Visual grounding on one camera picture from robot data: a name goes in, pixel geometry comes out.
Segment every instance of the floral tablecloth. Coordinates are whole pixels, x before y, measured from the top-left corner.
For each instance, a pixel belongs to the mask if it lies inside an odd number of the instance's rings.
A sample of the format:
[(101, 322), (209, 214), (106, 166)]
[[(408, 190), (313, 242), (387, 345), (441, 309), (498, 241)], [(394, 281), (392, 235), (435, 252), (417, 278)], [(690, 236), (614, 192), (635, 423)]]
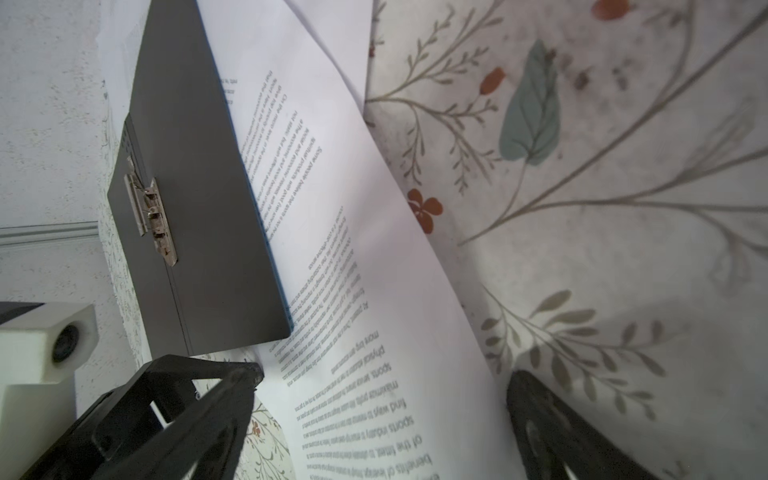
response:
[[(363, 117), (500, 395), (513, 369), (535, 372), (660, 478), (768, 466), (766, 20), (764, 0), (373, 12)], [(101, 210), (146, 359), (105, 192)], [(257, 402), (238, 478), (292, 477)]]

